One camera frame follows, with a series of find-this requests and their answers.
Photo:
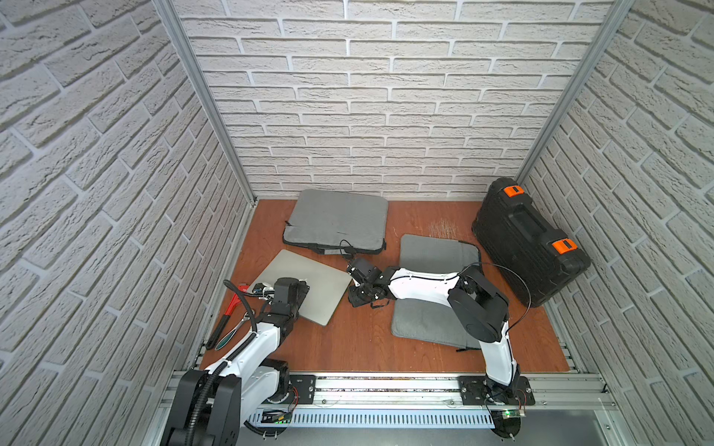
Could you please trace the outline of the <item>grey zippered laptop bag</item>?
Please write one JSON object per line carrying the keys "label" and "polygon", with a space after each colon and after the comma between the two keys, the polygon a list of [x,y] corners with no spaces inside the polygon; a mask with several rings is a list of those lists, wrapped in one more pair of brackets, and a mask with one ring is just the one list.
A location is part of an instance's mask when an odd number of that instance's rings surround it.
{"label": "grey zippered laptop bag", "polygon": [[305,190],[286,221],[283,242],[322,255],[347,249],[376,255],[386,248],[389,202],[377,196]]}

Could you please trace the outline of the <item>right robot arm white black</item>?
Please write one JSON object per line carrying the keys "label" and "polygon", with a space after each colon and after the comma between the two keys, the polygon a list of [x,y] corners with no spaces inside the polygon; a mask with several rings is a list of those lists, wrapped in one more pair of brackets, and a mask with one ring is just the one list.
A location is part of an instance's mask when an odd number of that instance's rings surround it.
{"label": "right robot arm white black", "polygon": [[516,396],[520,368],[509,338],[509,299],[481,273],[478,264],[459,272],[427,273],[389,267],[382,271],[363,258],[347,267],[353,279],[348,299],[353,307],[381,300],[418,300],[449,308],[480,343],[485,357],[487,395],[491,401]]}

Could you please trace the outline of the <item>silver apple laptop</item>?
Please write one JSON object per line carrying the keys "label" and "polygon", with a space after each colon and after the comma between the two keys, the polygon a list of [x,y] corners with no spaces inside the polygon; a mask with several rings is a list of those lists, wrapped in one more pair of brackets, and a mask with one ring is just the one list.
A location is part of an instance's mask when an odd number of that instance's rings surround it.
{"label": "silver apple laptop", "polygon": [[249,290],[252,291],[256,284],[274,285],[282,277],[302,280],[310,286],[299,315],[322,326],[329,324],[340,300],[353,282],[347,272],[284,249],[252,282]]}

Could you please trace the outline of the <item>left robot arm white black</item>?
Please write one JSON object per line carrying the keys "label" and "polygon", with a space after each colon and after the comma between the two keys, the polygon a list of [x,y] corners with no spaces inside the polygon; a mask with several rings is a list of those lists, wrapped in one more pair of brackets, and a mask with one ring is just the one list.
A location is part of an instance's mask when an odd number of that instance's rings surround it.
{"label": "left robot arm white black", "polygon": [[241,426],[264,401],[288,394],[287,363],[269,357],[292,332],[310,287],[295,278],[280,278],[273,286],[270,310],[255,314],[235,284],[223,284],[245,307],[250,330],[208,369],[193,369],[181,377],[162,445],[235,445]]}

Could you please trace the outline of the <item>grey laptop sleeve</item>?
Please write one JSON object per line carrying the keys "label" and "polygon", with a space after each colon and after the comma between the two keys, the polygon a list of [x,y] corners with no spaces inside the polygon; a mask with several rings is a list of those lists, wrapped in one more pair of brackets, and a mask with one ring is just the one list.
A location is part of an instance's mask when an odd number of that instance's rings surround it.
{"label": "grey laptop sleeve", "polygon": [[[428,278],[452,277],[472,263],[481,252],[472,243],[407,234],[400,242],[401,269]],[[392,315],[392,334],[406,339],[457,349],[479,349],[479,341],[468,334],[447,302],[453,281],[437,284],[430,280],[401,280],[394,284],[398,299]]]}

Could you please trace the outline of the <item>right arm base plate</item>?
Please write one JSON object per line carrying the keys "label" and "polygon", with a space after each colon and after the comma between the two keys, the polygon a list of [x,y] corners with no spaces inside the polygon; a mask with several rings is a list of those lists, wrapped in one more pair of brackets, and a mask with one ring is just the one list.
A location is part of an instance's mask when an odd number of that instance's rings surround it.
{"label": "right arm base plate", "polygon": [[462,404],[465,406],[536,404],[534,392],[525,376],[516,375],[511,385],[504,386],[485,375],[461,375],[457,378],[457,384],[459,384]]}

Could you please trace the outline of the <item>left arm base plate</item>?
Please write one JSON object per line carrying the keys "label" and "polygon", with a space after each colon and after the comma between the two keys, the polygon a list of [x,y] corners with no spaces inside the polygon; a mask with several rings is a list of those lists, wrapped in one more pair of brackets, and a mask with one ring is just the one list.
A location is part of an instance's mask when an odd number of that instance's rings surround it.
{"label": "left arm base plate", "polygon": [[316,375],[291,374],[288,384],[266,400],[277,405],[313,404],[316,392]]}

